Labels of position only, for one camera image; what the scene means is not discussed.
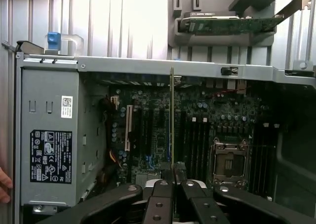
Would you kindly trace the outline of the person's hand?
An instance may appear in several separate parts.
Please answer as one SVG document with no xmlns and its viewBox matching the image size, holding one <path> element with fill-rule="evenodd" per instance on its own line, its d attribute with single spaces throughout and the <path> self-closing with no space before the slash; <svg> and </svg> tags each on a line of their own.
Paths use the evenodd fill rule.
<svg viewBox="0 0 316 224">
<path fill-rule="evenodd" d="M 7 192 L 13 188 L 12 179 L 0 168 L 0 202 L 9 203 L 11 198 Z"/>
</svg>

